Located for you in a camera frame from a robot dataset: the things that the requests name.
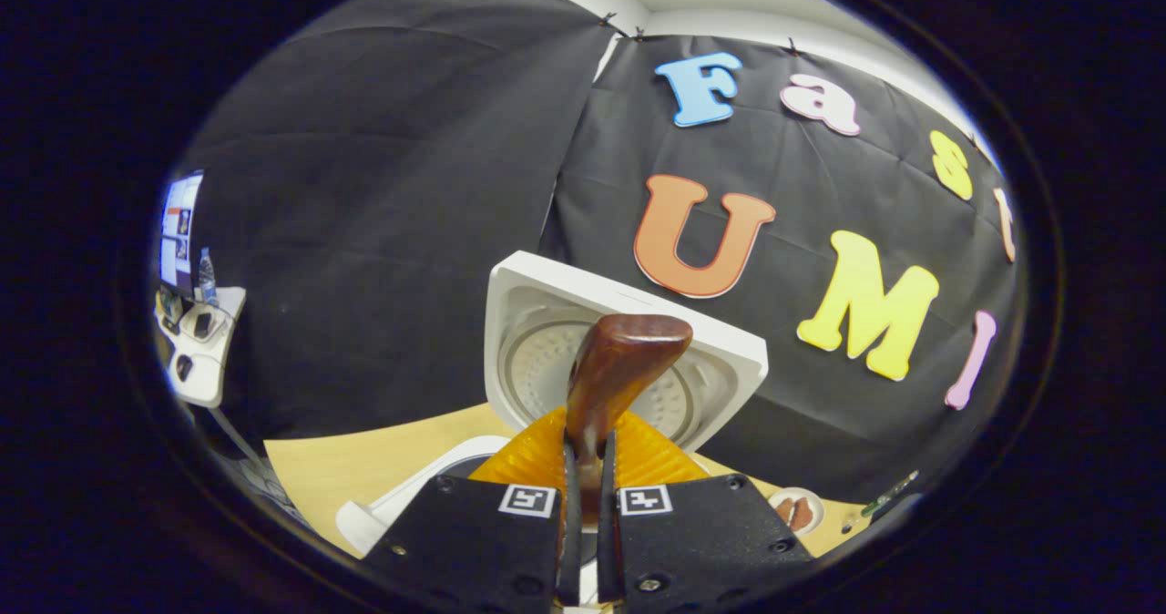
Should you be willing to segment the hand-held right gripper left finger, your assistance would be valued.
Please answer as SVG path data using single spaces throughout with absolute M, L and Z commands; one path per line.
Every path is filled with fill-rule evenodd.
M 431 477 L 363 557 L 437 611 L 580 604 L 578 465 L 557 409 L 471 477 Z

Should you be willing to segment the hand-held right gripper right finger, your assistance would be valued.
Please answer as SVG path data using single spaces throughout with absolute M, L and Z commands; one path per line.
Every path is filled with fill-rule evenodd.
M 607 438 L 597 600 L 616 611 L 732 611 L 805 580 L 812 552 L 749 477 L 708 477 L 633 414 Z

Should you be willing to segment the brown wooden spoon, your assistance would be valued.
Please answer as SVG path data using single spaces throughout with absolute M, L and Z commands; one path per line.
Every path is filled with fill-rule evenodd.
M 598 525 L 600 474 L 618 419 L 687 352 L 691 337 L 690 324 L 669 315 L 605 315 L 588 329 L 566 402 L 583 527 Z

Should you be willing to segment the white rice cooker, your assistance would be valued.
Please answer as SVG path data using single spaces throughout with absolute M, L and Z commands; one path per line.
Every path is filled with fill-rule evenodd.
M 761 337 L 518 250 L 490 273 L 483 366 L 492 412 L 520 432 L 563 405 L 580 341 L 592 323 L 612 312 L 669 315 L 690 324 L 689 350 L 630 407 L 689 454 L 742 410 L 770 372 Z

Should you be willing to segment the white round plate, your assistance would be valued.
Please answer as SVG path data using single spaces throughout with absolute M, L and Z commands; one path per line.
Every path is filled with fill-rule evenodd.
M 807 497 L 809 504 L 812 504 L 813 508 L 812 524 L 805 527 L 803 530 L 800 530 L 798 532 L 794 532 L 791 529 L 791 531 L 795 534 L 798 537 L 803 537 L 805 535 L 814 531 L 821 524 L 822 518 L 824 518 L 824 504 L 821 501 L 821 497 L 814 494 L 813 491 L 807 491 L 805 488 L 782 488 L 779 491 L 774 491 L 774 493 L 771 494 L 770 496 L 770 506 L 773 507 L 774 511 L 775 507 L 780 502 L 782 502 L 784 497 L 796 497 L 796 499 Z

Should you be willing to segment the green label plastic bottle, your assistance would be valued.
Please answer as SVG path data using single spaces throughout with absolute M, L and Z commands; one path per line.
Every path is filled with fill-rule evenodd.
M 902 494 L 904 491 L 907 491 L 907 488 L 916 481 L 916 477 L 919 477 L 919 470 L 912 470 L 908 477 L 902 478 L 901 481 L 891 486 L 890 489 L 884 491 L 884 493 L 880 494 L 879 497 L 876 497 L 874 501 L 863 506 L 861 516 L 871 517 L 874 513 L 879 511 L 883 507 L 893 501 L 893 499 L 900 497 L 900 494 Z

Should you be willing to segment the white side desk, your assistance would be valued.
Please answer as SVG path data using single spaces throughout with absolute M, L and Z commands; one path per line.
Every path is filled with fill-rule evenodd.
M 208 409 L 220 405 L 230 338 L 236 331 L 247 292 L 241 287 L 220 287 L 217 295 L 218 306 L 196 302 L 178 316 L 180 299 L 163 291 L 155 292 L 159 357 L 171 390 L 180 401 Z M 204 340 L 194 336 L 194 323 L 201 312 L 215 315 L 215 326 Z

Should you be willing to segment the black backdrop cloth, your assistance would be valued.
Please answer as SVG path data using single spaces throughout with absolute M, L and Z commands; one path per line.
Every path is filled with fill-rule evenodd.
M 230 409 L 287 440 L 482 404 L 487 274 L 533 250 L 763 337 L 712 459 L 850 502 L 936 481 L 1007 400 L 1026 270 L 1003 175 L 873 54 L 775 14 L 342 3 L 184 158 L 247 292 Z

